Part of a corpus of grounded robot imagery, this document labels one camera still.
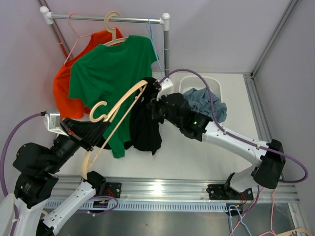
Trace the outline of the black t shirt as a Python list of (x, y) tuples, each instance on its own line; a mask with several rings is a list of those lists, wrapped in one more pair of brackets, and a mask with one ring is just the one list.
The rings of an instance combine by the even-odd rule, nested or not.
[(147, 87), (131, 108), (126, 118), (117, 128), (104, 149), (112, 150), (115, 158), (125, 156), (125, 151), (131, 147), (150, 152), (152, 155), (161, 148), (162, 138), (159, 123), (154, 120), (147, 105), (155, 96), (155, 78), (146, 77)]

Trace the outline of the grey blue t shirt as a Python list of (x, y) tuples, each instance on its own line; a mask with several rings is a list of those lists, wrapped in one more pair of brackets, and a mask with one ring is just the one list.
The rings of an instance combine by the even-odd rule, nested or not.
[(183, 97), (188, 101), (189, 107), (192, 111), (201, 113), (214, 119), (211, 107), (211, 105), (213, 105), (217, 122), (222, 123), (227, 117), (227, 106), (225, 103), (222, 103), (214, 93), (211, 92), (211, 95), (212, 101), (207, 88), (199, 90), (191, 88), (190, 90), (183, 93)]

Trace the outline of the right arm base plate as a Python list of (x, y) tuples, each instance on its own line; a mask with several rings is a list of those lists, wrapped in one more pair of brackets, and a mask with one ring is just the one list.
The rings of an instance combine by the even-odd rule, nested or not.
[(227, 187), (224, 184), (209, 184), (206, 191), (210, 200), (220, 201), (253, 201), (253, 190), (251, 188), (246, 189), (242, 193), (233, 190), (231, 187)]

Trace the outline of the green t shirt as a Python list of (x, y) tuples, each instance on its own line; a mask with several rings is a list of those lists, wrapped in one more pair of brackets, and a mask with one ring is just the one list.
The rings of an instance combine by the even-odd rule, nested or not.
[[(94, 118), (107, 114), (132, 86), (146, 77), (152, 77), (155, 61), (151, 40), (147, 37), (130, 35), (119, 45), (99, 44), (71, 67), (68, 97), (79, 99), (89, 109), (100, 101), (106, 101), (106, 106), (96, 109)], [(135, 95), (122, 104), (97, 147), (100, 148), (106, 141)]]

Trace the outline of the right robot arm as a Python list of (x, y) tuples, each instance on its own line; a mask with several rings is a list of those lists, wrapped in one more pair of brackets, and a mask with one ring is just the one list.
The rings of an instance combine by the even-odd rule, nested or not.
[(281, 142), (267, 143), (240, 136), (216, 124), (206, 115), (191, 111), (188, 101), (180, 93), (152, 99), (147, 108), (152, 118), (159, 122), (169, 121), (187, 138), (217, 145), (251, 163), (238, 173), (231, 173), (224, 184), (224, 194), (230, 199), (237, 198), (247, 189), (260, 185), (276, 189), (285, 166)]

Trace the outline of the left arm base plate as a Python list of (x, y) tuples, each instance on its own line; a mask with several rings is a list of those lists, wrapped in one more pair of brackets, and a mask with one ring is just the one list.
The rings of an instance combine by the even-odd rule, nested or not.
[(119, 199), (121, 196), (122, 184), (119, 182), (107, 182), (105, 186), (105, 196), (111, 196)]

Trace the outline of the blue wire hanger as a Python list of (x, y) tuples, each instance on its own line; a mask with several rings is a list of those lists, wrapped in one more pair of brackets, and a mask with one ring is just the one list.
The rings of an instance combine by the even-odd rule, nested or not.
[(162, 67), (161, 67), (160, 59), (159, 59), (159, 56), (158, 56), (158, 53), (157, 53), (157, 50), (156, 50), (156, 47), (155, 47), (155, 43), (154, 43), (154, 34), (153, 34), (151, 21), (150, 21), (149, 17), (147, 17), (147, 20), (148, 20), (148, 25), (146, 25), (146, 29), (147, 29), (147, 32), (149, 34), (150, 40), (151, 40), (151, 44), (152, 44), (153, 51), (154, 51), (154, 54), (155, 54), (155, 57), (156, 57), (156, 60), (157, 60), (157, 63), (158, 63), (160, 74), (163, 75), (163, 70), (162, 70)]

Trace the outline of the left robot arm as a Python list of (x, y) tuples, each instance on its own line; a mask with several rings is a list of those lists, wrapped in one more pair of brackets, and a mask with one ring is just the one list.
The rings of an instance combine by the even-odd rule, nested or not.
[(55, 236), (86, 201), (105, 194), (106, 179), (91, 171), (57, 209), (41, 217), (41, 212), (59, 180), (53, 175), (79, 148), (92, 151), (110, 122), (65, 118), (60, 126), (65, 134), (59, 135), (51, 148), (27, 143), (17, 152), (13, 163), (13, 167), (20, 172), (14, 189), (15, 204), (19, 211), (14, 229), (16, 236)]

